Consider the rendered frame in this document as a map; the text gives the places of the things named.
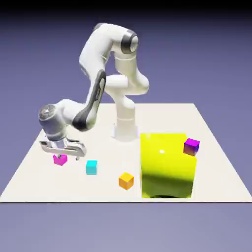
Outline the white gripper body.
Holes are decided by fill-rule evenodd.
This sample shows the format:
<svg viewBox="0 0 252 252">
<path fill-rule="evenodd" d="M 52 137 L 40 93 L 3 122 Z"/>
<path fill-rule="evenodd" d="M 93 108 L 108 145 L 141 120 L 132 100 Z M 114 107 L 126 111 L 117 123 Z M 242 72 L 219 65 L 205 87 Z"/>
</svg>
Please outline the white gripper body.
<svg viewBox="0 0 252 252">
<path fill-rule="evenodd" d="M 87 153 L 87 149 L 83 143 L 68 138 L 63 138 L 59 141 L 45 139 L 40 141 L 40 145 L 45 152 L 56 155 L 84 157 Z"/>
</svg>

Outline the small magenta cube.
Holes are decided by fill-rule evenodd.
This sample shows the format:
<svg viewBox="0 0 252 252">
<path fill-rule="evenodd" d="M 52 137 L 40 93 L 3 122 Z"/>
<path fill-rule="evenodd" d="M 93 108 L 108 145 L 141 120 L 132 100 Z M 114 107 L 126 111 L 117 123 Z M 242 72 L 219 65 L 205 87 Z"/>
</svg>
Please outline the small magenta cube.
<svg viewBox="0 0 252 252">
<path fill-rule="evenodd" d="M 67 162 L 67 155 L 62 155 L 61 158 L 57 158 L 57 155 L 53 155 L 54 164 L 63 166 Z"/>
</svg>

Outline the small cyan cube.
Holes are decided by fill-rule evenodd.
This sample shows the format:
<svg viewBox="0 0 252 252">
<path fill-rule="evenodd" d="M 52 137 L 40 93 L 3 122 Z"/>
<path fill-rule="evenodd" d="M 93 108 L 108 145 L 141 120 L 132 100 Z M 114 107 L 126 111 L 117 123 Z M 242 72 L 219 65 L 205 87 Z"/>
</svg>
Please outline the small cyan cube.
<svg viewBox="0 0 252 252">
<path fill-rule="evenodd" d="M 86 174 L 87 175 L 97 174 L 97 160 L 88 160 L 86 162 Z"/>
</svg>

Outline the small orange cube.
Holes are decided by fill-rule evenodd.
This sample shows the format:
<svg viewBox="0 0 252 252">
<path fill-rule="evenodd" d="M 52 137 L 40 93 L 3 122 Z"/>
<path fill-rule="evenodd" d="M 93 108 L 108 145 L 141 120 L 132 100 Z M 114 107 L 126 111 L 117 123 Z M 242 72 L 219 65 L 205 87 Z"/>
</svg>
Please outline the small orange cube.
<svg viewBox="0 0 252 252">
<path fill-rule="evenodd" d="M 130 189 L 134 185 L 134 177 L 129 173 L 124 173 L 119 177 L 119 186 L 125 190 Z"/>
</svg>

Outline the small purple cube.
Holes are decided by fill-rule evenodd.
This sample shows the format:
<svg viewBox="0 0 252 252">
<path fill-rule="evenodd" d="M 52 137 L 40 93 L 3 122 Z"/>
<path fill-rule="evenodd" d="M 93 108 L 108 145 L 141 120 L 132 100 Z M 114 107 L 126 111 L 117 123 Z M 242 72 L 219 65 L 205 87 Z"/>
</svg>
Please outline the small purple cube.
<svg viewBox="0 0 252 252">
<path fill-rule="evenodd" d="M 200 141 L 188 138 L 184 142 L 183 153 L 190 156 L 195 156 L 199 150 L 199 144 L 200 144 Z"/>
</svg>

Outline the large yellow box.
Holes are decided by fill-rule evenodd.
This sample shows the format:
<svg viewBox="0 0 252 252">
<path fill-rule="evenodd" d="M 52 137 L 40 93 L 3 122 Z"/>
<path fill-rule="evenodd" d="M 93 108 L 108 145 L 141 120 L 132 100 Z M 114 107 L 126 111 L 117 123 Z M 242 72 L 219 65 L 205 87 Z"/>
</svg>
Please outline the large yellow box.
<svg viewBox="0 0 252 252">
<path fill-rule="evenodd" d="M 197 159 L 184 153 L 185 133 L 141 133 L 143 198 L 190 198 Z"/>
</svg>

